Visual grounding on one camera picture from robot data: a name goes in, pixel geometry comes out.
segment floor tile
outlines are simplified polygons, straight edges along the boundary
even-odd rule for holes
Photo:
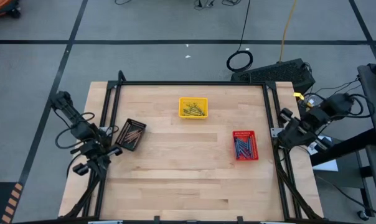
[[[247,0],[196,11],[193,1],[112,0],[88,3],[77,39],[239,39]],[[293,1],[252,0],[245,39],[280,40]],[[299,0],[288,40],[365,40],[348,1]]]
[[[293,0],[251,1],[246,39],[281,40]],[[365,40],[348,1],[298,0],[286,40]]]
[[[376,40],[376,0],[355,0],[370,35]]]
[[[18,181],[64,45],[0,45],[0,182]]]
[[[21,18],[0,17],[0,40],[68,40],[82,0],[23,0]]]

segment wires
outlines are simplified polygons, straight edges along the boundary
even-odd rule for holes
[[[80,157],[82,154],[79,153],[77,154],[73,159],[72,161],[69,162],[69,165],[68,165],[68,168],[66,169],[66,178],[68,178],[68,175],[69,175],[69,170],[70,170],[70,167],[72,166],[73,162],[75,162],[75,160]]]
[[[375,114],[375,105],[364,95],[361,95],[361,94],[351,94],[350,97],[354,97],[354,96],[357,96],[357,97],[361,97],[363,98],[369,105],[369,114],[368,115],[365,115],[365,116],[346,116],[346,118],[369,118],[371,117],[372,115]],[[362,106],[362,103],[356,99],[356,101],[359,103],[360,107],[362,108],[362,110],[364,109],[364,106]]]
[[[356,78],[356,79],[355,79],[354,81],[352,81],[352,82],[346,83],[347,85],[346,85],[345,87],[341,88],[340,90],[336,90],[333,94],[335,95],[337,92],[340,92],[341,90],[343,90],[343,89],[349,87],[349,85],[351,85],[351,84],[353,84],[353,83],[355,83],[355,82],[357,82],[357,81],[359,81],[358,78]]]
[[[308,93],[309,96],[311,96],[311,94],[313,92],[313,87],[314,87],[314,84],[311,86],[310,92]]]
[[[358,98],[353,97],[353,99],[360,105],[360,111],[358,113],[351,113],[350,111],[349,114],[354,115],[354,116],[362,114],[362,112],[364,112],[364,106],[362,105],[361,101]]]
[[[306,148],[304,148],[304,147],[302,147],[302,146],[298,146],[298,147],[300,147],[302,150],[306,151],[306,152],[308,153],[308,155],[311,156],[310,152],[309,152]],[[284,161],[285,159],[286,159],[286,156],[284,156],[284,158],[282,158],[282,159],[280,160],[280,162]]]
[[[118,6],[121,6],[121,5],[124,5],[124,4],[127,4],[129,2],[131,2],[132,0],[127,0],[125,2],[118,2],[118,0],[115,0],[115,4],[117,4]]]
[[[223,4],[224,6],[235,6],[237,4],[239,4],[241,2],[241,0],[223,0],[221,2],[221,4]]]
[[[198,11],[201,11],[203,9],[210,9],[211,7],[213,7],[213,2],[215,0],[206,0],[206,3],[205,3],[205,6],[202,5],[202,2],[200,0],[195,0],[194,1],[194,9],[195,10],[198,10]]]
[[[309,93],[306,93],[306,94],[304,94],[304,97],[305,96],[318,96],[321,100],[326,100],[325,98],[323,98],[322,96],[320,96],[320,95],[318,95],[317,93],[311,93],[311,92],[309,92]]]
[[[361,86],[361,84],[360,84],[360,85],[357,85],[357,86],[354,87],[354,88],[351,88],[351,89],[347,90],[345,93],[347,93],[348,91],[351,91],[351,90],[355,90],[356,88],[358,88],[358,87],[360,87],[360,86]]]
[[[110,126],[110,127],[108,127],[107,129],[106,129],[106,131],[105,131],[105,133],[107,133],[108,131],[109,131],[109,129],[110,128],[112,128],[112,130],[113,130],[113,128],[117,128],[116,130],[113,130],[111,133],[109,133],[107,136],[109,137],[109,136],[111,136],[112,134],[114,134],[114,133],[117,133],[120,129],[119,129],[119,126],[117,126],[117,125],[113,125],[113,126]]]
[[[61,117],[58,113],[57,113],[57,111],[56,110],[54,110],[54,113],[55,113],[55,115],[57,115],[57,117],[59,117],[65,124],[66,124],[66,126],[68,126],[68,128],[70,128],[70,126],[69,126],[69,124],[66,122],[66,120],[63,118],[63,117]]]
[[[322,134],[322,132],[325,130],[325,128],[327,127],[329,125],[329,123],[328,124],[325,124],[325,126],[318,132],[318,134],[317,134],[317,137],[320,135],[320,134]]]
[[[245,23],[243,25],[243,30],[242,30],[242,36],[240,37],[240,42],[239,42],[239,47],[238,47],[238,50],[232,54],[228,59],[227,59],[227,68],[230,70],[230,71],[233,71],[233,72],[242,72],[242,71],[245,71],[247,70],[248,68],[251,67],[252,63],[253,63],[253,55],[248,51],[248,50],[240,50],[240,47],[242,46],[242,41],[243,41],[243,35],[245,34],[245,29],[246,29],[246,22],[248,20],[248,14],[249,14],[249,7],[250,7],[250,1],[249,0],[249,3],[248,3],[248,7],[246,9],[246,18],[245,18]],[[230,63],[231,63],[231,59],[233,59],[236,55],[238,54],[247,54],[249,56],[249,63],[247,63],[245,66],[243,66],[242,68],[232,68]]]
[[[372,208],[368,207],[368,206],[365,206],[364,204],[362,204],[361,202],[357,201],[356,199],[350,197],[349,195],[347,195],[342,189],[340,189],[338,186],[336,186],[335,184],[329,182],[328,180],[326,179],[323,179],[322,177],[318,176],[318,175],[315,175],[318,179],[320,180],[323,180],[325,181],[326,183],[332,185],[334,188],[336,188],[336,190],[338,190],[342,195],[344,195],[345,197],[347,197],[349,200],[355,202],[356,204],[360,205],[361,207],[365,208],[366,210],[370,210],[370,211],[373,211],[375,214],[376,214],[376,210],[373,210]]]
[[[296,7],[296,3],[297,3],[297,2],[298,2],[298,0],[294,0],[294,3],[293,3],[293,6],[292,6],[292,9],[290,10],[290,14],[289,14],[288,21],[287,21],[286,26],[285,26],[285,30],[283,31],[283,37],[282,37],[282,43],[281,43],[281,54],[280,54],[280,60],[279,60],[279,62],[282,62],[283,45],[284,45],[285,37],[286,37],[286,30],[288,29],[288,26],[289,26],[290,20],[292,19],[293,11],[294,11],[294,8]]]
[[[92,117],[91,117],[91,118],[88,118],[88,119],[84,119],[84,118],[83,118],[83,119],[79,120],[76,124],[73,124],[72,126],[69,126],[69,125],[66,123],[66,121],[65,121],[61,116],[59,116],[58,113],[55,112],[55,114],[56,114],[58,117],[60,117],[60,118],[65,122],[65,124],[68,126],[67,129],[64,129],[63,131],[61,131],[61,132],[57,135],[57,137],[55,137],[55,145],[56,145],[59,149],[70,149],[70,148],[73,148],[73,147],[75,147],[75,146],[77,146],[77,145],[79,145],[79,144],[81,144],[81,143],[83,143],[83,142],[85,142],[85,141],[88,141],[88,140],[92,140],[92,139],[93,139],[93,138],[84,139],[84,140],[82,140],[82,141],[80,141],[80,142],[77,142],[77,143],[75,143],[75,144],[72,144],[72,145],[70,145],[70,146],[60,146],[59,143],[58,143],[58,140],[59,140],[59,137],[61,137],[61,135],[63,135],[63,133],[65,133],[65,132],[67,132],[67,131],[69,131],[69,130],[72,130],[73,128],[76,128],[77,125],[78,125],[79,123],[81,123],[81,122],[92,120],[92,119],[95,117],[95,114],[93,114],[93,113],[91,113],[91,112],[82,113],[82,114],[80,115],[80,117],[83,117],[83,115],[87,115],[87,114],[92,115]]]
[[[346,86],[345,86],[344,88],[347,88],[351,83],[355,83],[356,81],[359,81],[359,79],[356,78],[354,81],[351,81],[351,82],[347,82],[347,83],[341,84],[341,85],[339,85],[339,86],[337,86],[337,87],[320,88],[320,89],[317,90],[315,93],[319,93],[321,90],[335,90],[335,89],[340,88],[340,87],[345,86],[345,85],[346,85]]]

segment black metal frame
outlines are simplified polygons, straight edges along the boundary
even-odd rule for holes
[[[243,83],[243,82],[174,82],[174,81],[126,81],[125,76],[123,73],[120,71],[119,72],[119,79],[117,81],[108,81],[107,88],[106,88],[106,93],[105,93],[105,100],[104,100],[104,105],[103,105],[103,110],[102,110],[102,115],[101,115],[101,120],[100,120],[100,126],[105,125],[106,121],[106,115],[108,112],[109,108],[109,102],[110,102],[110,95],[112,89],[116,90],[115,93],[115,99],[113,102],[113,108],[112,108],[112,114],[111,114],[111,121],[110,121],[110,126],[115,125],[116,121],[116,113],[118,109],[118,103],[119,103],[119,98],[120,98],[120,92],[121,92],[121,87],[123,85],[234,85],[234,86],[247,86],[247,85],[252,85],[252,86],[261,86],[263,89],[263,97],[264,97],[264,102],[265,102],[265,110],[267,114],[267,121],[268,121],[268,126],[269,126],[269,132],[270,132],[270,138],[273,146],[273,154],[274,154],[274,159],[275,159],[275,168],[278,169],[279,162],[280,162],[280,156],[279,156],[279,149],[278,145],[275,144],[275,141],[271,135],[271,128],[274,128],[273,124],[273,118],[271,114],[271,106],[270,106],[270,99],[268,96],[268,89],[271,90],[273,94],[273,101],[275,104],[275,111],[276,114],[279,114],[280,112],[280,103],[278,99],[278,93],[276,91],[276,85],[275,82],[251,82],[249,81],[248,83]],[[293,168],[292,168],[292,163],[290,156],[287,151],[284,151],[284,156],[286,157],[285,159],[285,166],[286,166],[286,171],[289,177],[290,182],[292,183],[293,187],[295,187],[294,183],[294,175],[293,175]],[[94,174],[90,173],[90,180],[89,183],[92,182],[94,178]],[[289,215],[289,207],[287,203],[287,198],[286,198],[286,192],[285,192],[285,185],[283,180],[281,179],[280,176],[277,175],[278,179],[278,187],[280,191],[280,197],[281,197],[281,205],[282,205],[282,211],[283,211],[283,217],[285,222],[297,222],[297,223],[338,223],[338,222],[329,222],[327,220],[315,220],[315,219],[303,219],[301,216],[301,207],[296,200],[296,198],[292,195],[293,199],[293,205],[294,205],[294,213],[296,215],[296,218],[292,218]],[[95,212],[94,212],[94,217],[97,218],[98,220],[100,219],[100,213],[101,213],[101,205],[102,205],[102,199],[103,199],[103,193],[105,190],[105,179],[100,182],[100,186],[98,188],[98,196],[95,204]],[[87,217],[88,216],[88,211],[90,208],[90,200],[87,202],[87,204],[84,206],[82,216]],[[184,222],[189,222],[189,221],[160,221],[160,217],[155,216],[154,220],[148,220],[148,221],[132,221],[132,220],[123,220],[123,223],[184,223]],[[239,224],[243,223],[260,223],[260,222],[245,222],[243,221],[243,217],[237,217],[237,222]],[[216,223],[237,223],[237,222],[203,222],[203,221],[197,221],[196,223],[211,223],[211,224],[216,224]]]

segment table leg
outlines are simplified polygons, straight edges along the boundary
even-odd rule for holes
[[[366,188],[362,188],[360,189],[361,190],[361,197],[362,197],[362,201],[364,202],[364,205],[368,208],[372,208],[372,203],[370,202],[370,195],[369,195],[369,191],[368,189]],[[365,214],[368,216],[368,217],[374,217],[374,213],[373,211],[369,210],[369,209],[365,209]]]
[[[371,144],[376,144],[376,131],[374,128],[332,146],[325,153],[317,153],[312,155],[310,157],[311,164],[313,166],[323,164],[324,162],[331,161],[346,154],[364,149],[365,146]]]

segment black cable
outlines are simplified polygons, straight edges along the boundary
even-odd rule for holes
[[[61,132],[57,135],[57,137],[55,137],[55,145],[56,145],[59,149],[70,149],[70,148],[73,148],[73,147],[75,147],[75,146],[77,146],[77,145],[79,145],[79,144],[81,144],[81,143],[83,143],[83,142],[85,142],[85,141],[92,140],[92,138],[88,138],[88,139],[84,139],[84,140],[82,140],[82,141],[80,141],[80,142],[77,142],[77,143],[75,143],[75,144],[72,144],[72,145],[70,145],[70,146],[60,146],[59,143],[58,143],[59,137],[60,137],[63,133],[65,133],[65,132],[67,132],[67,131],[69,131],[69,130],[75,128],[75,127],[76,127],[76,126],[73,125],[72,127],[67,128],[67,129],[61,131]]]
[[[362,105],[361,101],[358,98],[353,97],[353,99],[360,105],[360,111],[358,113],[349,112],[349,114],[354,115],[354,116],[362,114],[362,112],[364,112],[364,106]]]
[[[80,116],[83,117],[84,115],[88,115],[88,114],[89,114],[89,115],[92,115],[92,117],[91,117],[91,118],[88,118],[88,119],[83,118],[82,121],[91,121],[93,118],[95,118],[95,114],[92,113],[92,112],[85,112],[85,113],[80,114]]]
[[[368,115],[363,115],[363,116],[335,115],[335,116],[331,116],[331,119],[340,118],[340,117],[343,117],[343,118],[369,118],[369,117],[371,117],[375,114],[375,105],[366,96],[363,96],[361,94],[351,94],[351,95],[349,95],[349,97],[353,98],[355,101],[357,101],[361,107],[364,107],[364,106],[362,105],[362,103],[358,99],[355,98],[355,96],[363,98],[368,103],[368,105],[369,105],[369,114]]]
[[[200,0],[195,0],[194,1],[194,9],[198,10],[198,11],[201,11],[203,9],[209,9],[209,8],[213,7],[214,1],[215,0],[206,0],[205,6],[203,6],[202,2]]]
[[[345,87],[343,87],[343,88],[341,88],[341,89],[339,89],[339,90],[336,90],[336,91],[333,93],[333,95],[335,95],[336,93],[338,93],[338,92],[342,91],[343,89],[349,87],[351,84],[353,84],[353,83],[355,83],[355,82],[357,82],[357,81],[358,81],[358,80],[355,79],[354,81],[348,83]]]
[[[358,78],[356,78],[354,81],[351,81],[351,82],[347,82],[347,83],[341,84],[341,85],[339,85],[339,86],[337,86],[337,87],[320,88],[320,89],[317,90],[315,93],[318,93],[318,92],[320,92],[321,90],[335,90],[335,89],[337,89],[337,88],[340,88],[340,87],[342,87],[342,86],[344,86],[344,85],[347,85],[347,84],[349,84],[349,83],[354,83],[354,82],[356,82],[356,81],[358,81]]]
[[[80,157],[82,155],[82,153],[79,153],[77,154],[73,159],[72,161],[69,162],[69,165],[68,165],[68,168],[66,170],[66,178],[68,178],[68,175],[69,175],[69,170],[70,170],[70,166],[72,166],[73,162],[75,162],[75,160]]]
[[[234,0],[223,0],[221,2],[221,4],[223,4],[224,6],[236,6],[240,2],[241,2],[241,0],[236,0],[236,1],[234,1]]]
[[[110,126],[106,129],[105,133],[107,133],[109,131],[110,128],[117,128],[116,131],[113,130],[111,133],[108,134],[108,137],[111,135],[111,134],[114,134],[114,133],[117,133],[120,129],[119,129],[119,126],[117,125],[113,125],[113,126]]]
[[[322,132],[325,130],[325,128],[328,126],[329,124],[325,124],[325,126],[318,132],[317,137],[322,134]]]
[[[308,62],[304,62],[301,67],[307,69],[311,74],[313,74],[313,69]]]
[[[93,181],[88,184],[86,191],[84,191],[84,194],[79,199],[79,201],[73,206],[71,211],[68,212],[63,217],[66,217],[66,218],[77,217],[77,215],[80,213],[80,211],[82,210],[82,208],[86,204],[86,202],[91,199],[91,194],[95,190],[95,187],[98,185],[100,180],[101,180],[100,176],[95,175],[94,178],[93,178]]]
[[[66,120],[63,118],[63,117],[61,117],[59,114],[58,114],[58,112],[56,111],[56,110],[54,110],[54,113],[55,113],[55,115],[57,115],[57,117],[59,117],[65,124],[66,124],[66,126],[68,126],[68,128],[70,128],[70,126],[69,126],[69,124],[66,122]]]
[[[249,0],[249,3],[248,3],[248,7],[246,9],[246,18],[245,18],[245,23],[243,25],[243,30],[242,30],[242,36],[240,38],[240,43],[239,43],[239,47],[238,47],[238,50],[233,53],[228,59],[227,59],[227,68],[230,70],[230,71],[233,71],[233,72],[243,72],[245,70],[247,70],[248,68],[251,67],[252,63],[253,63],[253,55],[250,53],[250,51],[248,50],[240,50],[240,47],[242,46],[242,41],[243,41],[243,35],[245,34],[245,29],[246,29],[246,22],[248,20],[248,15],[249,15],[249,7],[250,7],[250,1]],[[249,56],[249,63],[247,63],[247,65],[243,66],[242,68],[232,68],[230,63],[231,63],[231,59],[234,58],[236,55],[238,54],[247,54]]]
[[[127,0],[127,1],[125,1],[125,2],[118,2],[118,0],[115,0],[115,4],[117,4],[118,6],[121,6],[121,5],[124,5],[124,4],[126,4],[126,3],[129,3],[129,2],[131,2],[132,0]]]
[[[323,98],[322,96],[320,96],[320,95],[318,95],[317,93],[306,93],[306,94],[304,94],[304,97],[306,97],[306,96],[318,96],[321,100],[326,100],[325,98]]]
[[[376,210],[368,207],[368,206],[365,206],[364,204],[362,204],[361,202],[357,201],[356,199],[350,197],[349,195],[347,195],[342,189],[340,189],[338,186],[336,186],[335,184],[329,182],[328,180],[326,179],[323,179],[322,177],[318,176],[318,175],[315,175],[318,179],[321,179],[323,181],[325,181],[326,183],[332,185],[333,187],[335,187],[342,195],[344,195],[345,197],[347,197],[348,199],[350,199],[351,201],[355,202],[356,204],[360,205],[361,207],[363,207],[364,209],[366,210],[370,210],[372,212],[374,212],[376,214]]]
[[[354,88],[351,88],[351,89],[347,90],[345,93],[347,93],[348,91],[351,91],[351,90],[355,90],[356,88],[358,88],[358,87],[360,87],[360,86],[361,86],[361,84],[360,84],[360,85],[357,85],[357,86],[354,87]]]
[[[305,149],[305,148],[302,147],[302,146],[298,146],[298,147],[300,147],[301,149],[303,149],[304,151],[306,151],[306,152],[309,154],[309,156],[311,156],[310,152],[309,152],[307,149]],[[284,157],[280,160],[280,162],[284,161],[285,159],[286,159],[286,157],[284,156]]]
[[[310,89],[310,92],[309,92],[309,97],[307,98],[307,102],[306,102],[306,104],[307,104],[308,101],[310,100],[311,93],[313,92],[313,87],[314,87],[314,84],[311,86],[311,89]]]
[[[87,115],[87,114],[92,115],[92,117],[91,117],[91,118],[88,118],[88,119],[84,119],[84,118],[83,118],[83,115]],[[81,143],[83,143],[83,142],[85,142],[85,141],[92,140],[92,138],[84,139],[84,140],[82,140],[82,141],[80,141],[80,142],[77,142],[77,143],[75,143],[75,144],[72,144],[72,145],[70,145],[70,146],[60,146],[60,145],[59,145],[58,140],[59,140],[59,137],[60,137],[63,133],[65,133],[65,132],[67,132],[67,131],[69,131],[69,130],[72,130],[73,128],[76,128],[77,125],[78,125],[80,122],[84,122],[84,121],[90,121],[90,120],[92,120],[92,119],[95,117],[95,114],[92,113],[92,112],[86,112],[86,113],[82,113],[82,114],[80,115],[80,117],[82,117],[83,119],[79,120],[76,124],[73,124],[72,126],[69,126],[69,125],[68,125],[68,128],[67,128],[67,129],[64,129],[63,131],[61,131],[61,132],[57,135],[57,137],[55,137],[55,145],[56,145],[59,149],[70,149],[70,148],[73,148],[73,147],[75,147],[75,146],[77,146],[77,145],[79,145],[79,144],[81,144]]]

